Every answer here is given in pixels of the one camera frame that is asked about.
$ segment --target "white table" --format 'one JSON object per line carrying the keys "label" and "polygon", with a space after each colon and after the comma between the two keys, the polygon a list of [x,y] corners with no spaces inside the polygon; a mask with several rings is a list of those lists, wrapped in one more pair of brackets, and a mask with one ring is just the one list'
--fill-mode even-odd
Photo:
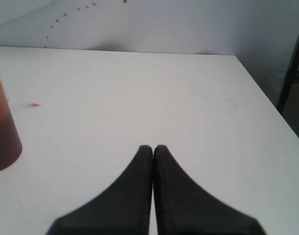
{"label": "white table", "polygon": [[268,235],[299,235],[299,139],[235,56],[0,47],[0,77],[24,146],[0,172],[0,235],[44,234],[141,144]]}

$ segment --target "white wall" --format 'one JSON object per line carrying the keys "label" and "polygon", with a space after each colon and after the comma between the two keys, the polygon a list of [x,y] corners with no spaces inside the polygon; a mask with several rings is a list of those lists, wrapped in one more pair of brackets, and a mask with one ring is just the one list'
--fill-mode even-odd
{"label": "white wall", "polygon": [[276,102],[299,33],[299,0],[95,3],[54,1],[1,25],[0,46],[235,54]]}

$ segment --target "red liquid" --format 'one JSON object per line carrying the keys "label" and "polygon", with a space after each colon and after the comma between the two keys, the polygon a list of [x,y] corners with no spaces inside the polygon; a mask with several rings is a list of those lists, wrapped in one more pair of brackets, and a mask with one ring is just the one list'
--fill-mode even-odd
{"label": "red liquid", "polygon": [[22,152],[22,144],[11,113],[0,121],[0,170],[12,165]]}

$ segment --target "black pole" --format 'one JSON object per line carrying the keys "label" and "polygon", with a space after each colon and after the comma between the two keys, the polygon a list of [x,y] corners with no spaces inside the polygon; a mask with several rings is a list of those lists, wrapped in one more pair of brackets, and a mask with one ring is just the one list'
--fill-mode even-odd
{"label": "black pole", "polygon": [[283,83],[282,91],[280,93],[280,97],[277,103],[277,110],[282,114],[286,102],[288,100],[288,96],[290,90],[292,88],[293,83],[296,83],[299,80],[299,37],[296,44],[296,49],[292,55],[292,62],[289,66],[289,69],[286,73],[285,80]]}

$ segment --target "plastic cup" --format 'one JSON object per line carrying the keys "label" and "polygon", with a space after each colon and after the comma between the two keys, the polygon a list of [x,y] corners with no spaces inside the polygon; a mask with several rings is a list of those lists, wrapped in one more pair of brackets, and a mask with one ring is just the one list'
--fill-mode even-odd
{"label": "plastic cup", "polygon": [[12,165],[21,152],[22,144],[0,81],[0,170]]}

